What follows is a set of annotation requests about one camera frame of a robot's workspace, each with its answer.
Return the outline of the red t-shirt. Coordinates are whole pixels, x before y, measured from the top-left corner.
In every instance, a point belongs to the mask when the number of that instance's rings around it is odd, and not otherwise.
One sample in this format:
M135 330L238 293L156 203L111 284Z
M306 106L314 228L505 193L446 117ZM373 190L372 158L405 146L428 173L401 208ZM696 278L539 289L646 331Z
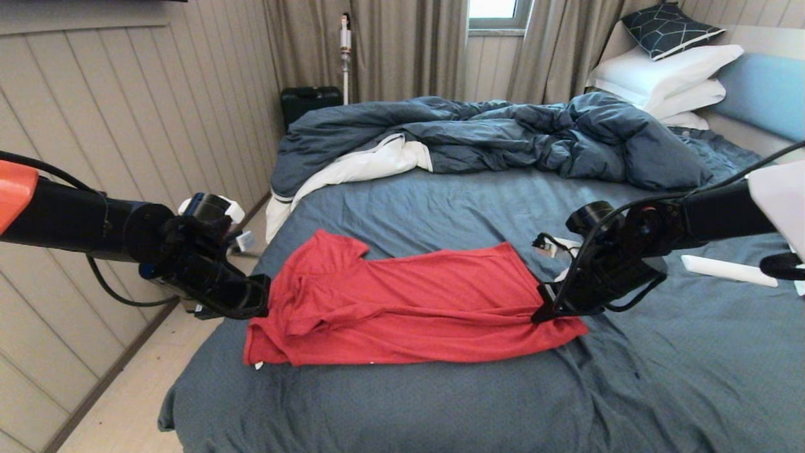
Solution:
M534 323L538 280L510 243L367 260L367 244L317 230L245 328L246 365L484 363L563 347L578 316Z

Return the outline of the white flat remote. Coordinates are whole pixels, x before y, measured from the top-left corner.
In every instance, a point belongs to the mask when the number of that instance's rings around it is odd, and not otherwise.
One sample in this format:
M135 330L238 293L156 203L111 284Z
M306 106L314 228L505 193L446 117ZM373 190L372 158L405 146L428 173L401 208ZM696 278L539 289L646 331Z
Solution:
M765 275L759 267L713 260L695 255L682 255L680 259L682 266L684 266L684 269L688 272L713 276L724 280L748 282L769 288L779 286L779 282L777 282L776 278Z

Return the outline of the white bed linen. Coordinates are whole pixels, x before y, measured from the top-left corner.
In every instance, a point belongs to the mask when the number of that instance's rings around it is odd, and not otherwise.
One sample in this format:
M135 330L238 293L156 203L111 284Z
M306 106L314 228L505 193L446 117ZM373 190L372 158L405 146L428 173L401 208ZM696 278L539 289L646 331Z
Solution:
M273 241L291 212L310 193L336 184L393 177L415 167L434 171L430 150L424 143L407 140L401 133L388 135L365 151L342 155L308 178L293 198L271 195L265 207L265 243Z

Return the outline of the dark blue crumpled duvet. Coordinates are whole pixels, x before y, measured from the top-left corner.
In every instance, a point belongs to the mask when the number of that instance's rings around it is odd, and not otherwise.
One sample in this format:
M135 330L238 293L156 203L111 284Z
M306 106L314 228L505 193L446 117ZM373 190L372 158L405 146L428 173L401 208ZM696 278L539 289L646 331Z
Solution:
M552 105L425 96L302 115L280 141L271 189L292 198L337 158L396 134L428 149L425 167L434 173L534 167L650 191L698 188L714 177L704 158L661 121L603 92Z

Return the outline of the black hard case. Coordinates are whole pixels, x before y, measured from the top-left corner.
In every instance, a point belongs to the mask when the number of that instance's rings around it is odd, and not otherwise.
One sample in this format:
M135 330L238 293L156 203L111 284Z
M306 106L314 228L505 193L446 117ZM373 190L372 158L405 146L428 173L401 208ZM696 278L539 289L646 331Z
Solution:
M286 130L307 112L343 103L342 91L336 86L288 87L280 92L280 107Z

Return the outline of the large white pillow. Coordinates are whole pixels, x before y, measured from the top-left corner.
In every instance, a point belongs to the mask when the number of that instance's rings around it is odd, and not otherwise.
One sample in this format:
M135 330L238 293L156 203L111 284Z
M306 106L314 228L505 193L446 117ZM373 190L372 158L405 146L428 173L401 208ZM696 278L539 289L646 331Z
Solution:
M587 87L604 90L641 109L650 101L678 94L707 79L745 53L736 44L701 46L652 61L641 48L600 63Z

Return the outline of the beige curtain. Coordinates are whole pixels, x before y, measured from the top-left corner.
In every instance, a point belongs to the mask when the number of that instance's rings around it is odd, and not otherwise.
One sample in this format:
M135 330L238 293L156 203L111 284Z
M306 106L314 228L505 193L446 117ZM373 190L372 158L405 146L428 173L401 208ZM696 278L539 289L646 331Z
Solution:
M465 97L469 0L264 0L279 85L343 85L350 17L352 103Z
M628 14L661 0L533 0L507 100L547 105L582 94L611 32Z

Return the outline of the white stick vacuum cleaner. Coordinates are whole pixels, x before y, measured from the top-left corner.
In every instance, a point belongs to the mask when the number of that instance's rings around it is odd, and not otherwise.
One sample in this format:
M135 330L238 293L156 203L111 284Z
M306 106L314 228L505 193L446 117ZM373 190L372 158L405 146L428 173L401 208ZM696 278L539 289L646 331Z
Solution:
M352 59L352 31L350 14L340 17L340 68L342 72L343 104L350 104L350 72Z

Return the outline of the blue headboard pad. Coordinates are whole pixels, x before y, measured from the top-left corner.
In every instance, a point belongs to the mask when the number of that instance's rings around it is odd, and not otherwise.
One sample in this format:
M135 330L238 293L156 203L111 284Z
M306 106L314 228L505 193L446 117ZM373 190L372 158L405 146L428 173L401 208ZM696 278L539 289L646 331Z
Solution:
M793 142L805 140L805 60L746 53L719 69L717 115Z

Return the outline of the dark patterned cushion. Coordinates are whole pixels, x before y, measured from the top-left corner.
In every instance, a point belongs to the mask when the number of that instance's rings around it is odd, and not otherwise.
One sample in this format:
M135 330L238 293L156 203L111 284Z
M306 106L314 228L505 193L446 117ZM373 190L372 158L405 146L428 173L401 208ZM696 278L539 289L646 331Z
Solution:
M703 46L726 32L688 17L678 3L659 3L639 9L622 17L621 22L652 61Z

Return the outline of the grey framed window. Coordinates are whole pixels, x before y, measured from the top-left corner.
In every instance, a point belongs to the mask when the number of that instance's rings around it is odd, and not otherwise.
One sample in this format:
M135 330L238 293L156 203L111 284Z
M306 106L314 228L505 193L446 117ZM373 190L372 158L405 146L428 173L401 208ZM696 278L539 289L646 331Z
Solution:
M471 35L523 36L534 0L469 0Z

